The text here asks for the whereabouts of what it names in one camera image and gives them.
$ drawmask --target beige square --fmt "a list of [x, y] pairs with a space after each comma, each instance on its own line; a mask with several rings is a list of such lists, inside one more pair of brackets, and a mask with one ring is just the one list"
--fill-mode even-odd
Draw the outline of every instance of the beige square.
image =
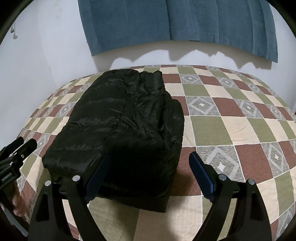
[[59, 104], [67, 104], [68, 101], [75, 95], [75, 93], [66, 94], [59, 102]]
[[56, 99], [57, 99], [57, 96], [53, 97], [52, 100], [51, 100], [51, 102], [48, 104], [47, 107], [51, 107], [52, 104], [56, 101]]
[[250, 101], [264, 104], [264, 102], [253, 91], [240, 90]]
[[224, 74], [226, 74], [229, 79], [242, 81], [242, 79], [240, 77], [238, 77], [236, 74], [230, 74], [230, 73], [225, 73], [225, 72], [224, 72]]
[[266, 119], [264, 118], [264, 120], [266, 121], [267, 125], [269, 126], [269, 128], [271, 129], [274, 137], [276, 138], [276, 141], [287, 141], [289, 140], [289, 138], [287, 137], [283, 127], [281, 126], [280, 122], [276, 119]]
[[69, 120], [68, 116], [65, 116], [62, 121], [59, 123], [59, 125], [57, 126], [57, 128], [52, 132], [52, 135], [57, 135], [61, 132], [62, 128], [67, 124]]
[[43, 169], [44, 168], [43, 168], [43, 164], [42, 164], [42, 159], [41, 159], [41, 157], [37, 156], [37, 159], [33, 163], [32, 167], [30, 169], [30, 172], [27, 176], [28, 183], [31, 185], [31, 187], [35, 191], [37, 191], [38, 182], [39, 182], [39, 179], [40, 179]]
[[160, 71], [163, 73], [163, 74], [178, 74], [179, 71], [178, 71], [178, 68], [177, 67], [167, 67], [167, 68], [160, 68]]
[[263, 86], [262, 84], [260, 84], [257, 80], [253, 80], [253, 79], [250, 79], [250, 78], [248, 78], [250, 81], [252, 81], [252, 83], [254, 84], [254, 85], [259, 85], [259, 86]]
[[287, 121], [291, 129], [293, 130], [294, 134], [296, 135], [296, 123], [293, 120], [288, 120]]
[[294, 188], [294, 200], [296, 200], [296, 167], [290, 169], [290, 175], [292, 178], [292, 184]]
[[269, 223], [279, 218], [279, 202], [277, 199], [276, 182], [274, 178], [257, 184], [264, 201]]
[[199, 74], [199, 75], [204, 75], [204, 76], [214, 76], [210, 71], [208, 70], [204, 70], [204, 69], [197, 69], [197, 68], [193, 68], [194, 71]]
[[44, 133], [46, 128], [49, 126], [49, 124], [51, 123], [51, 121], [53, 120], [54, 117], [46, 117], [45, 120], [42, 122], [42, 124], [39, 126], [39, 128], [37, 129], [37, 132], [39, 133]]
[[275, 106], [279, 106], [279, 107], [283, 107], [283, 105], [278, 101], [278, 99], [272, 95], [266, 95], [267, 98], [270, 99], [270, 101], [275, 105]]
[[72, 224], [74, 227], [77, 227], [71, 212], [69, 201], [65, 199], [63, 199], [62, 201], [68, 223]]
[[143, 72], [144, 71], [144, 68], [141, 68], [141, 69], [135, 69], [136, 71], [138, 72]]
[[133, 241], [188, 241], [201, 225], [202, 196], [171, 196], [165, 213], [140, 210]]
[[83, 78], [83, 79], [79, 80], [75, 85], [84, 85], [89, 80], [89, 78], [90, 78], [90, 76]]
[[195, 147], [195, 137], [192, 127], [192, 122], [189, 115], [184, 116], [184, 134], [182, 147]]
[[165, 90], [171, 96], [185, 96], [183, 86], [180, 83], [166, 83]]
[[260, 143], [253, 127], [246, 117], [222, 116], [233, 145]]
[[40, 121], [40, 118], [36, 118], [32, 125], [29, 127], [29, 130], [33, 130], [33, 128], [37, 125], [37, 123]]
[[233, 99], [226, 89], [217, 85], [204, 85], [211, 97], [221, 97]]

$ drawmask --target green square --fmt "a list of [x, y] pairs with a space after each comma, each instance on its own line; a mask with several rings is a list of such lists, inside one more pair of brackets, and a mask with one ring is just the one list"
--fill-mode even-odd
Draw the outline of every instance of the green square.
[[93, 83], [99, 76], [101, 76], [101, 75], [94, 74], [94, 75], [90, 76], [90, 78], [85, 83], [86, 84]]
[[249, 100], [239, 89], [224, 87], [233, 99]]
[[261, 93], [255, 93], [262, 101], [264, 104], [270, 104], [274, 105], [274, 103], [271, 102], [271, 100], [265, 95]]
[[28, 129], [31, 127], [31, 125], [33, 124], [33, 122], [34, 122], [35, 120], [36, 120], [36, 118], [32, 118], [32, 119], [29, 121], [29, 123], [26, 124], [25, 128], [28, 130]]
[[196, 74], [193, 67], [178, 67], [179, 74]]
[[281, 97], [276, 96], [275, 98], [282, 104], [283, 107], [288, 107], [285, 101]]
[[243, 81], [243, 82], [247, 82], [247, 83], [252, 83], [253, 82], [251, 80], [249, 80], [247, 77], [243, 76], [243, 75], [240, 75], [239, 78]]
[[45, 118], [40, 118], [40, 120], [38, 121], [37, 125], [33, 128], [33, 131], [37, 131], [38, 128], [41, 126], [41, 124], [43, 123], [44, 120], [45, 120]]
[[182, 84], [185, 96], [207, 96], [210, 97], [204, 85]]
[[232, 145], [220, 116], [191, 116], [197, 146]]
[[224, 74], [222, 71], [214, 71], [210, 70], [210, 72], [213, 74], [215, 77], [223, 77], [223, 78], [229, 78], [226, 74]]
[[278, 120], [278, 121], [280, 122], [289, 140], [296, 139], [294, 131], [290, 127], [289, 123], [286, 120]]
[[277, 176], [274, 180], [276, 181], [276, 191], [278, 194], [279, 215], [281, 215], [295, 202], [290, 171]]
[[84, 94], [84, 92], [75, 93], [75, 95], [69, 99], [68, 103], [69, 102], [77, 102], [83, 94]]
[[53, 133], [53, 131], [58, 127], [59, 123], [62, 121], [63, 117], [54, 117], [51, 123], [48, 125], [44, 133]]
[[25, 177], [28, 176], [34, 162], [36, 161], [37, 159], [37, 155], [32, 153], [30, 154], [28, 157], [27, 157], [27, 160], [25, 161], [24, 165], [22, 166], [22, 169], [21, 169], [21, 172], [23, 173], [23, 175]]
[[276, 142], [271, 129], [263, 118], [247, 118], [260, 142]]
[[42, 173], [41, 173], [39, 181], [38, 181], [37, 193], [39, 193], [41, 191], [41, 188], [43, 187], [44, 183], [47, 180], [51, 180], [51, 178], [50, 178], [49, 171], [46, 168], [44, 168], [42, 170]]

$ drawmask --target brown square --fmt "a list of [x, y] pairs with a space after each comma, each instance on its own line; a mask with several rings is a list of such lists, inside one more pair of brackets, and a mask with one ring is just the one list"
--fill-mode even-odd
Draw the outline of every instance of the brown square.
[[79, 231], [78, 228], [74, 227], [72, 224], [68, 223], [71, 234], [73, 236], [73, 238], [79, 240]]
[[293, 150], [293, 147], [291, 146], [289, 141], [281, 141], [279, 142], [279, 145], [283, 151], [289, 168], [292, 169], [296, 166], [296, 154]]
[[189, 115], [185, 96], [172, 96], [172, 99], [175, 99], [180, 102], [184, 115]]
[[56, 106], [52, 109], [51, 113], [50, 113], [48, 116], [55, 117], [55, 116], [57, 115], [57, 113], [61, 110], [62, 107], [63, 107], [63, 104], [58, 104], [58, 105], [56, 105]]
[[65, 89], [61, 89], [59, 90], [56, 94], [55, 94], [55, 97], [59, 96]]
[[82, 86], [83, 85], [75, 85], [75, 86], [73, 86], [73, 88], [70, 89], [70, 91], [67, 94], [76, 93], [76, 91], [79, 90]]
[[273, 115], [273, 113], [268, 109], [268, 107], [265, 104], [260, 104], [253, 102], [253, 104], [257, 107], [257, 109], [260, 111], [262, 116], [267, 119], [276, 119], [276, 117]]
[[130, 67], [130, 69], [143, 69], [145, 65]]
[[40, 113], [40, 115], [38, 117], [39, 118], [42, 117], [47, 112], [48, 109], [49, 109], [49, 107], [44, 108], [44, 110]]
[[244, 116], [234, 99], [213, 97], [213, 100], [221, 116]]
[[189, 166], [189, 154], [196, 151], [195, 147], [182, 147], [177, 172], [170, 188], [170, 196], [197, 196], [200, 187]]
[[238, 87], [239, 89], [250, 91], [249, 86], [247, 86], [247, 84], [246, 84], [245, 82], [242, 82], [242, 81], [240, 81], [240, 80], [232, 80], [232, 81], [237, 85], [237, 87]]
[[228, 69], [223, 69], [223, 68], [219, 68], [219, 69], [222, 70], [224, 73], [232, 74], [232, 72]]
[[168, 67], [176, 67], [176, 65], [175, 64], [162, 64], [160, 67], [161, 68], [168, 68]]
[[272, 241], [275, 241], [276, 239], [276, 232], [278, 230], [279, 227], [279, 219], [275, 220], [271, 225], [271, 236], [272, 236]]
[[261, 183], [273, 178], [270, 165], [260, 144], [236, 145], [237, 155], [245, 179]]
[[179, 74], [163, 74], [164, 83], [181, 83]]
[[26, 181], [20, 195], [23, 199], [23, 204], [25, 205], [26, 213], [28, 214], [28, 216], [30, 215], [30, 208], [35, 193], [36, 192], [34, 191], [34, 189], [31, 187], [28, 181]]
[[286, 109], [284, 107], [277, 106], [277, 108], [283, 114], [283, 116], [285, 117], [285, 119], [287, 121], [292, 121], [293, 120], [292, 117], [290, 116], [290, 114], [286, 111]]
[[207, 68], [204, 65], [192, 65], [192, 67], [197, 69], [207, 70]]
[[38, 141], [41, 135], [42, 135], [42, 133], [35, 132], [35, 134], [33, 135], [32, 138], [35, 139], [36, 141]]
[[246, 76], [247, 78], [250, 78], [250, 79], [252, 79], [252, 77], [251, 76], [249, 76], [248, 74], [244, 74], [244, 73], [241, 73], [242, 75], [244, 75], [244, 76]]
[[220, 84], [220, 82], [213, 76], [204, 76], [204, 75], [199, 75], [201, 81], [205, 84], [205, 85], [218, 85], [218, 86], [222, 86]]
[[30, 118], [32, 118], [37, 112], [39, 111], [39, 109], [36, 109], [30, 116]]
[[256, 85], [264, 94], [266, 95], [272, 95], [267, 89], [265, 89], [263, 86]]
[[55, 135], [50, 135], [48, 142], [44, 145], [43, 149], [41, 150], [39, 156], [42, 158], [44, 156], [44, 154], [46, 153], [48, 147], [52, 144], [52, 142], [55, 139]]
[[74, 107], [72, 107], [72, 109], [68, 112], [68, 114], [66, 116], [70, 116], [71, 115], [73, 108]]

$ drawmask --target hand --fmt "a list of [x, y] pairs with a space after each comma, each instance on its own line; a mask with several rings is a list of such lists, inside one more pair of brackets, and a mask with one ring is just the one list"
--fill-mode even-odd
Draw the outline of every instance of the hand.
[[14, 205], [13, 212], [16, 216], [23, 217], [26, 212], [25, 204], [23, 203], [23, 199], [20, 195], [20, 191], [18, 189], [17, 182], [14, 181], [12, 185], [13, 185], [12, 203]]

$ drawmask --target blue gripper pad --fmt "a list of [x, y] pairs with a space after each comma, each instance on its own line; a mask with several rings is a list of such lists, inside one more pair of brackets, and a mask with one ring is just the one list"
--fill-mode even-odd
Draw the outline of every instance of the blue gripper pad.
[[214, 191], [214, 183], [211, 181], [211, 178], [207, 174], [206, 170], [201, 163], [202, 160], [195, 154], [195, 152], [191, 152], [189, 155], [189, 166], [193, 175], [206, 199], [209, 199], [210, 202], [213, 202], [215, 199]]

